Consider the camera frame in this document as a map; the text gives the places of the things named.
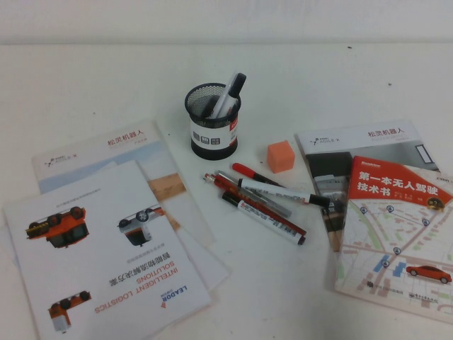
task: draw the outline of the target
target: red banner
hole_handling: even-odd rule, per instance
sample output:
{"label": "red banner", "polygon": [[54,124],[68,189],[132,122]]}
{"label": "red banner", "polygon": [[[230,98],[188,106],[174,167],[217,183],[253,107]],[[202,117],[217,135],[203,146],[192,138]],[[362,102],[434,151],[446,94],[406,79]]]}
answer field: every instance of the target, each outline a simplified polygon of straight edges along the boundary
{"label": "red banner", "polygon": [[404,200],[441,210],[452,198],[404,165],[354,157],[349,199]]}

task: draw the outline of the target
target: red car illustration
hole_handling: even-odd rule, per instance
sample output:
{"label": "red car illustration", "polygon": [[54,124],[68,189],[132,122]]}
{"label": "red car illustration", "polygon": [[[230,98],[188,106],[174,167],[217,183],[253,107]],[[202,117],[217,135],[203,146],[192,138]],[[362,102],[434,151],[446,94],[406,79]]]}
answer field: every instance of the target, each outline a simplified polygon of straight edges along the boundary
{"label": "red car illustration", "polygon": [[440,280],[440,282],[444,284],[452,282],[450,274],[432,266],[406,267],[406,271],[412,276],[420,275],[425,276],[426,278],[434,278],[435,280]]}

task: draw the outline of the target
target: black mesh pen holder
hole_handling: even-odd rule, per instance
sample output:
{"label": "black mesh pen holder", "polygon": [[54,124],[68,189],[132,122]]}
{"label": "black mesh pen holder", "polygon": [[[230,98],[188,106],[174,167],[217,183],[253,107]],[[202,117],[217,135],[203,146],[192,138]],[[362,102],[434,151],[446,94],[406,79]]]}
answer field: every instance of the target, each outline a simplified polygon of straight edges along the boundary
{"label": "black mesh pen holder", "polygon": [[202,84],[190,90],[185,97],[185,109],[190,116],[190,145],[196,155],[210,161],[225,159],[238,147],[236,131],[240,97],[228,115],[208,118],[224,88],[225,84]]}

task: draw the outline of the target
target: book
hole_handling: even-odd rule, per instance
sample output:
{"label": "book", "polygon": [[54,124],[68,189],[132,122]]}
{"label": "book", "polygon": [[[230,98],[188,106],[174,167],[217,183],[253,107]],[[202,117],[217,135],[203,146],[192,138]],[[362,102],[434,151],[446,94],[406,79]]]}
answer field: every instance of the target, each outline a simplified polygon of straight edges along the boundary
{"label": "book", "polygon": [[5,213],[41,339],[144,339],[210,303],[135,161]]}
{"label": "book", "polygon": [[453,323],[453,178],[355,157],[335,289]]}
{"label": "book", "polygon": [[137,161],[208,290],[219,285],[229,272],[203,247],[214,240],[211,229],[151,120],[39,154],[32,163],[46,193],[129,160]]}
{"label": "book", "polygon": [[321,212],[334,252],[340,250],[354,156],[438,170],[407,120],[306,131],[297,134],[297,140],[316,193],[331,199],[330,208]]}

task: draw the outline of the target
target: white table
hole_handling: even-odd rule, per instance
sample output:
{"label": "white table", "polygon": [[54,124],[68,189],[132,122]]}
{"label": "white table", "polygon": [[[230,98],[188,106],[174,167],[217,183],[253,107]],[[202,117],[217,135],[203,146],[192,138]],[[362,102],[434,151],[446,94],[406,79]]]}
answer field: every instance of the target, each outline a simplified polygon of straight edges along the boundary
{"label": "white table", "polygon": [[[212,306],[157,339],[450,339],[453,326],[333,291],[335,259],[319,211],[299,209],[301,247],[217,199],[205,172],[243,162],[264,175],[265,147],[302,130],[411,119],[453,173],[453,45],[152,45],[0,47],[0,204],[39,193],[30,158],[141,118],[156,117],[230,269]],[[239,148],[210,162],[190,150],[187,92],[248,76]],[[292,171],[309,184],[297,151]],[[0,251],[0,339],[35,339],[16,267]]]}

